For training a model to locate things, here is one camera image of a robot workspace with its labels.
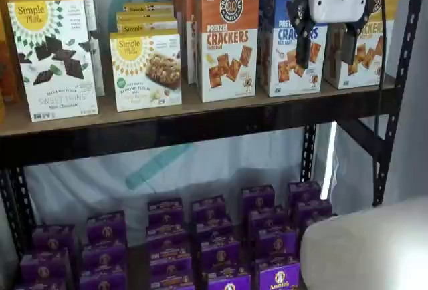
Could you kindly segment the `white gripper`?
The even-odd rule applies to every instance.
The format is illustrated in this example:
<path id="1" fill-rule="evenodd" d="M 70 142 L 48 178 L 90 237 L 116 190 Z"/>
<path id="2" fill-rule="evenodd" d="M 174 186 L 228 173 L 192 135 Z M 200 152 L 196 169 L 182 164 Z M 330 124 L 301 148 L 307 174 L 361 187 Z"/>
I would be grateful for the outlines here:
<path id="1" fill-rule="evenodd" d="M 296 63 L 308 68 L 316 23 L 345 23 L 341 60 L 354 65 L 357 40 L 371 15 L 371 0 L 291 0 L 289 20 L 296 32 Z"/>

